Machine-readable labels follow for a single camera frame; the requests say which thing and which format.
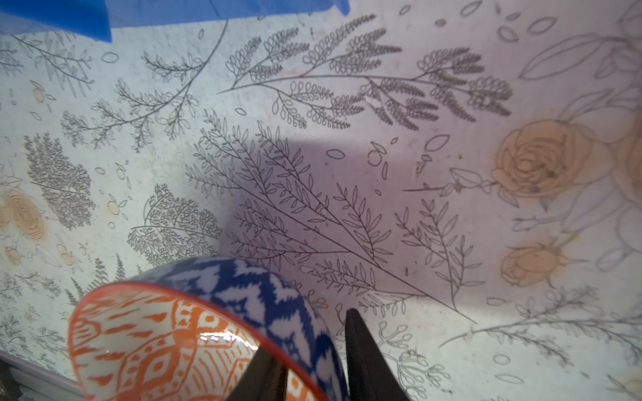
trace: blue and white bowl exterior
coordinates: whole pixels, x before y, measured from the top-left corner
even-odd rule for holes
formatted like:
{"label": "blue and white bowl exterior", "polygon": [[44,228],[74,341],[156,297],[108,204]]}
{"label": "blue and white bowl exterior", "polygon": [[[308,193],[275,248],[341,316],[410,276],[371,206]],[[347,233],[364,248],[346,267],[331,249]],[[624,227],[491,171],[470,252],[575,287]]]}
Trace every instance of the blue and white bowl exterior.
{"label": "blue and white bowl exterior", "polygon": [[279,275],[241,259],[206,256],[165,264],[130,281],[172,288],[237,316],[289,355],[329,401],[349,400],[327,325]]}

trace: bowl rim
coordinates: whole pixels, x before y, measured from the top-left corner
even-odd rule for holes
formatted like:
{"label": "bowl rim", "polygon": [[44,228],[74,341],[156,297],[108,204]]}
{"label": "bowl rim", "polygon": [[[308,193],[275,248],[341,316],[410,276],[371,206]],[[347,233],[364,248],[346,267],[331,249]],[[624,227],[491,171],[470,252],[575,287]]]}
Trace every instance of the bowl rim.
{"label": "bowl rim", "polygon": [[85,388],[85,384],[78,374],[79,366],[78,366],[78,363],[76,362],[76,357],[73,356],[71,353],[72,329],[75,326],[78,319],[80,319],[79,317],[80,311],[85,306],[87,306],[88,303],[95,300],[96,298],[105,296],[106,294],[111,294],[116,291],[122,291],[126,289],[142,289],[142,290],[146,289],[146,290],[155,291],[157,293],[162,293],[165,295],[176,296],[177,298],[187,300],[193,304],[196,304],[197,306],[205,309],[206,311],[209,311],[214,314],[222,315],[223,317],[227,318],[230,322],[236,324],[239,328],[242,328],[243,330],[248,331],[256,339],[256,341],[259,342],[260,346],[265,348],[265,350],[267,350],[270,354],[275,356],[278,360],[280,360],[280,362],[285,364],[288,367],[288,369],[291,369],[292,371],[294,371],[294,373],[296,373],[297,376],[299,376],[299,379],[302,380],[303,383],[305,383],[305,385],[308,387],[310,391],[312,391],[312,394],[315,396],[315,398],[318,401],[328,401],[328,398],[325,395],[325,393],[320,389],[320,387],[316,384],[316,382],[312,380],[312,378],[308,375],[308,373],[305,370],[303,370],[303,368],[301,368],[301,366],[296,361],[294,361],[294,359],[292,359],[292,357],[290,357],[286,352],[284,352],[278,345],[272,342],[272,340],[270,340],[263,333],[258,331],[256,328],[248,325],[244,320],[238,318],[233,313],[230,313],[225,309],[218,308],[215,304],[207,302],[195,295],[185,293],[177,289],[173,289],[173,288],[166,287],[156,283],[136,282],[136,281],[113,282],[113,283],[105,284],[104,286],[101,286],[99,288],[92,290],[91,292],[87,293],[78,302],[78,305],[74,308],[71,318],[69,319],[69,330],[67,331],[67,346],[69,347],[69,359],[71,360],[71,366],[73,367],[74,374],[76,375],[76,379],[78,380],[80,389],[83,391],[86,397],[91,394]]}

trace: patterned bowl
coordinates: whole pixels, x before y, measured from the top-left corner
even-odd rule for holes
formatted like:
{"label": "patterned bowl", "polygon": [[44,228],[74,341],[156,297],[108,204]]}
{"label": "patterned bowl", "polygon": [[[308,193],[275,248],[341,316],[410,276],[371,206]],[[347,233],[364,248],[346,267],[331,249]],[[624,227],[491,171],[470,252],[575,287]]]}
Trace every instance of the patterned bowl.
{"label": "patterned bowl", "polygon": [[225,400],[261,345],[290,369],[287,400],[347,400],[327,325],[274,273],[197,257],[98,288],[71,317],[87,400]]}

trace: floral tablecloth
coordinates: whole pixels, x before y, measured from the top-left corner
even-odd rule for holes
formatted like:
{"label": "floral tablecloth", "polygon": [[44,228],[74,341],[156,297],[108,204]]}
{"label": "floral tablecloth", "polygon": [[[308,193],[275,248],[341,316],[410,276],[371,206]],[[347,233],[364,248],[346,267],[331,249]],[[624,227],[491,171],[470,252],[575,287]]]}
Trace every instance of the floral tablecloth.
{"label": "floral tablecloth", "polygon": [[355,1],[0,38],[0,346],[91,289],[280,272],[414,400],[642,399],[642,1]]}

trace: botanical print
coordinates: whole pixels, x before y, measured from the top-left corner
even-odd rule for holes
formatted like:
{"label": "botanical print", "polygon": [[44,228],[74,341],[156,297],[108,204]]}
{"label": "botanical print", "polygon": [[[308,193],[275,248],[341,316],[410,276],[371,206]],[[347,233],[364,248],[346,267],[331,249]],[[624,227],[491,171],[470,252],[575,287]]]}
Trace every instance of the botanical print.
{"label": "botanical print", "polygon": [[224,254],[412,400],[641,400],[642,0],[424,3],[2,37],[0,349]]}

